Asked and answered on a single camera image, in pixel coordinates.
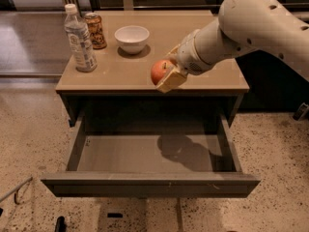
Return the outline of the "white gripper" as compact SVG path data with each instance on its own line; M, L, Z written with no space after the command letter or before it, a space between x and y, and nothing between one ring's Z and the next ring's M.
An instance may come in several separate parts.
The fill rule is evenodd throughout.
M161 93L168 93L177 89L187 81L187 73L199 75L210 71L213 64L205 62L198 54L195 46L195 37L199 29L187 35L179 46L173 47L166 58L173 64L178 63L177 67L167 67L163 70L162 78L157 82L155 88Z

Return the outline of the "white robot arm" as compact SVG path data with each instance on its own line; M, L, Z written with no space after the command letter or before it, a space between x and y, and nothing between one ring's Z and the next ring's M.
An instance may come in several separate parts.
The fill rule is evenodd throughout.
M309 67L309 24L277 0L224 0L217 18L187 35L163 60L151 79L167 93L187 77L210 71L217 63L262 50L306 78Z

